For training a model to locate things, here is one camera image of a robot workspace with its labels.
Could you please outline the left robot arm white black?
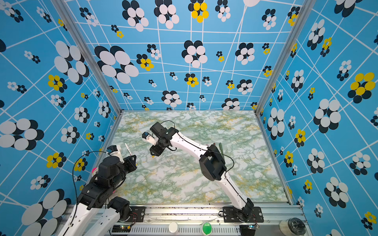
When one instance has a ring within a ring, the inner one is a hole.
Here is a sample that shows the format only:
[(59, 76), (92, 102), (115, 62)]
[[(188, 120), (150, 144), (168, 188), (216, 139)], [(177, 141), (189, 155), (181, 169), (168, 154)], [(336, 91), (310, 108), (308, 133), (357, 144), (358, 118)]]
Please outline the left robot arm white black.
[(123, 160), (117, 156), (106, 157), (100, 163), (98, 173), (82, 189), (77, 204), (58, 235), (104, 236), (110, 232), (115, 223), (129, 219), (132, 221), (129, 227), (132, 227), (137, 222), (137, 213), (132, 212), (128, 200), (114, 197), (94, 225), (87, 229), (113, 192), (124, 183), (126, 175), (136, 169), (136, 155), (128, 156)]

